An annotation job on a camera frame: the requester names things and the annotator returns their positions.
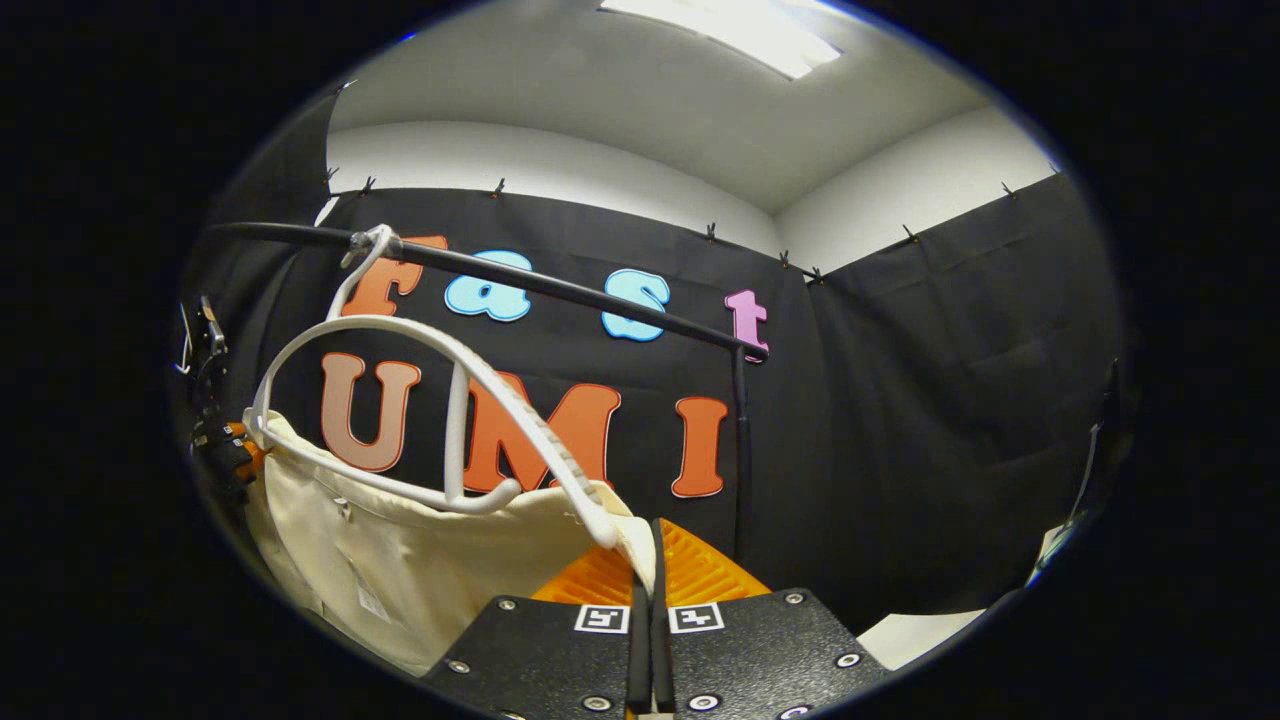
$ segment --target ceiling light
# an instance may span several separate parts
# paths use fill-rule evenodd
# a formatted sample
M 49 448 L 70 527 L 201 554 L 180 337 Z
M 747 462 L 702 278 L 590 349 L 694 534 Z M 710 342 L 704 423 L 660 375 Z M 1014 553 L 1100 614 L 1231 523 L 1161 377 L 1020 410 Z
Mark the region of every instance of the ceiling light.
M 791 79 L 840 56 L 838 50 L 763 0 L 604 0 L 600 9 L 705 35 Z

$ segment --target orange soft pad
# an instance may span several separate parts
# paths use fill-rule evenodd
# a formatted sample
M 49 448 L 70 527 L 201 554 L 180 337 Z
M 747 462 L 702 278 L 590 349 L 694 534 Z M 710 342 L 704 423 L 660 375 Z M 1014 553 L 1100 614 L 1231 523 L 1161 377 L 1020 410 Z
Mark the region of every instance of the orange soft pad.
M 631 605 L 631 565 L 613 550 L 593 547 L 534 593 L 571 605 Z
M 669 520 L 660 523 L 668 607 L 769 594 L 764 583 L 707 542 Z
M 764 583 L 669 520 L 662 520 L 662 550 L 668 607 L 769 594 Z M 593 547 L 534 593 L 534 600 L 631 605 L 631 565 L 616 551 Z

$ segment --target pink letter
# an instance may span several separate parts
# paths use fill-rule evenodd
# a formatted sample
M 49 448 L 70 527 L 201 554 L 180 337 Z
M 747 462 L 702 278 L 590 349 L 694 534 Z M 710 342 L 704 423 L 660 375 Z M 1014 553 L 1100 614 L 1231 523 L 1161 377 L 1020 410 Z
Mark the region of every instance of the pink letter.
M 755 293 L 750 290 L 736 292 L 724 297 L 724 306 L 733 310 L 733 337 L 769 348 L 769 343 L 762 342 L 756 333 L 756 323 L 769 319 L 769 311 L 755 304 Z M 759 363 L 754 357 L 748 357 L 750 363 Z

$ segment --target black curtain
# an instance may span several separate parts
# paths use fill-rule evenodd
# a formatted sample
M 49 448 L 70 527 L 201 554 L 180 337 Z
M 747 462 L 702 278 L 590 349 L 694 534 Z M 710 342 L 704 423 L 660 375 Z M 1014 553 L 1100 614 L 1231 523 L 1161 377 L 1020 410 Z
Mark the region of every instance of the black curtain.
M 829 475 L 826 383 L 817 324 L 803 278 L 777 260 L 694 231 L 613 210 L 543 197 L 463 190 L 374 190 L 343 193 L 324 225 L 365 229 L 387 223 L 402 237 L 444 236 L 448 249 L 465 254 L 492 250 L 518 252 L 535 272 L 603 290 L 611 274 L 635 269 L 662 277 L 669 287 L 666 311 L 733 334 L 733 313 L 726 296 L 750 290 L 768 319 L 760 340 L 772 356 L 746 368 L 750 396 L 753 466 L 750 537 L 735 548 L 736 438 L 732 365 L 727 350 L 663 333 L 637 342 L 611 337 L 602 314 L 562 300 L 527 293 L 527 315 L 498 322 L 486 315 L 461 315 L 444 302 L 457 278 L 424 268 L 412 292 L 392 290 L 396 315 L 420 320 L 457 337 L 494 369 L 520 378 L 532 406 L 549 418 L 576 384 L 616 389 L 621 406 L 608 425 L 607 474 L 631 510 L 644 518 L 667 518 L 741 559 L 762 582 L 803 584 L 824 573 L 820 538 L 796 528 L 820 505 L 814 478 Z M 269 286 L 255 287 L 265 299 L 265 332 L 256 348 L 261 372 L 280 347 L 320 322 L 333 292 L 349 272 L 338 265 L 342 249 L 293 250 L 288 269 Z M 324 447 L 320 405 L 324 377 L 320 359 L 340 351 L 366 365 L 352 398 L 352 432 L 378 434 L 380 384 L 372 369 L 396 360 L 422 370 L 410 391 L 406 442 L 399 461 L 384 474 L 425 487 L 440 486 L 444 413 L 451 365 L 435 351 L 406 338 L 353 331 L 316 338 L 298 351 L 276 378 L 273 407 L 289 418 L 302 437 Z M 252 397 L 244 386 L 242 404 Z M 723 488 L 707 497 L 677 497 L 672 483 L 682 471 L 684 420 L 676 404 L 710 397 L 727 409 L 719 423 L 717 473 Z M 503 465 L 511 477 L 509 465 Z
M 841 509 L 815 520 L 860 614 L 988 606 L 1065 520 L 1121 354 L 1087 206 L 1052 176 L 809 290 Z
M 1116 291 L 1102 238 L 1065 177 L 1055 176 L 829 273 L 800 273 L 759 252 L 636 215 L 540 197 L 461 190 L 343 193 L 324 225 L 387 223 L 402 237 L 444 236 L 449 250 L 508 250 L 534 270 L 602 290 L 621 269 L 660 275 L 668 313 L 733 332 L 724 297 L 751 290 L 768 311 L 772 356 L 748 368 L 751 512 L 737 518 L 728 352 L 664 333 L 614 338 L 600 313 L 529 293 L 500 323 L 444 302 L 457 277 L 425 268 L 396 315 L 439 327 L 495 369 L 516 374 L 552 415 L 579 383 L 618 391 L 608 479 L 640 516 L 668 518 L 737 556 L 765 584 L 809 587 L 860 632 L 887 612 L 986 607 L 1027 578 L 1043 532 L 1079 488 L 1089 428 L 1120 354 Z M 246 407 L 271 357 L 320 322 L 349 270 L 343 249 L 244 240 L 206 278 L 230 318 L 232 372 L 221 401 Z M 404 338 L 355 331 L 317 338 L 276 378 L 273 407 L 320 447 L 325 352 L 360 356 L 352 432 L 379 432 L 384 360 L 411 363 L 406 445 L 384 474 L 439 487 L 448 363 Z M 671 492 L 681 471 L 675 405 L 726 405 L 722 492 Z M 509 465 L 503 465 L 511 475 Z M 733 547 L 736 523 L 749 542 Z

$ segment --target white plastic hanger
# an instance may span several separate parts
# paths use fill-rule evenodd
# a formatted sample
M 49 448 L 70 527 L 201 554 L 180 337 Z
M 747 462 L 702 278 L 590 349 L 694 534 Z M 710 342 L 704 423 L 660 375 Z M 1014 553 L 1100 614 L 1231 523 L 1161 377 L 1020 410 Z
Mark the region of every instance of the white plastic hanger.
M 257 387 L 253 397 L 251 423 L 253 429 L 262 434 L 266 447 L 279 445 L 291 452 L 326 468 L 344 478 L 357 483 L 397 495 L 399 497 L 421 502 L 435 510 L 481 515 L 494 512 L 507 506 L 513 497 L 521 493 L 520 483 L 512 478 L 506 478 L 498 487 L 483 497 L 466 497 L 462 487 L 462 459 L 463 441 L 466 437 L 466 416 L 468 386 L 475 378 L 486 391 L 489 391 L 498 404 L 511 414 L 521 432 L 530 439 L 534 448 L 547 462 L 552 475 L 559 480 L 559 487 L 568 495 L 570 502 L 577 511 L 577 516 L 586 527 L 591 538 L 604 548 L 612 548 L 618 542 L 617 530 L 609 520 L 608 512 L 602 506 L 600 498 L 591 487 L 586 474 L 579 466 L 573 456 L 570 455 L 564 445 L 556 437 L 547 423 L 534 411 L 529 404 L 515 393 L 509 384 L 489 366 L 479 355 L 471 351 L 453 337 L 433 328 L 408 320 L 404 318 L 392 318 L 387 315 L 348 315 L 342 316 L 342 306 L 346 304 L 351 290 L 360 282 L 366 272 L 387 251 L 387 247 L 399 243 L 399 237 L 388 225 L 378 225 L 367 232 L 356 233 L 352 237 L 352 247 L 342 259 L 346 268 L 351 260 L 362 252 L 369 256 L 347 277 L 338 287 L 329 305 L 325 320 L 305 331 L 293 338 L 271 361 Z M 381 475 L 375 475 L 357 468 L 352 468 L 337 459 L 324 457 L 315 452 L 294 445 L 282 436 L 273 433 L 268 428 L 268 406 L 271 401 L 271 382 L 275 373 L 306 342 L 330 333 L 347 329 L 380 329 L 393 332 L 416 340 L 445 357 L 453 360 L 453 377 L 449 384 L 448 414 L 444 425 L 444 492 L 429 489 Z

